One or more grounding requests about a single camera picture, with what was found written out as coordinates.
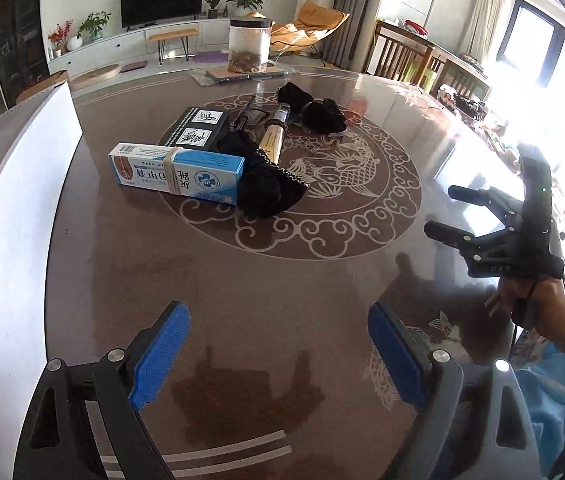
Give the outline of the person's right hand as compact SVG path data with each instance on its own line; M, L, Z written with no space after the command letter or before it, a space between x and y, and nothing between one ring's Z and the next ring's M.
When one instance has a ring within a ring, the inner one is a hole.
M502 306L519 318L533 321L533 327L543 337L556 340L565 327L565 291L563 282L555 278L523 280L501 278L499 296Z

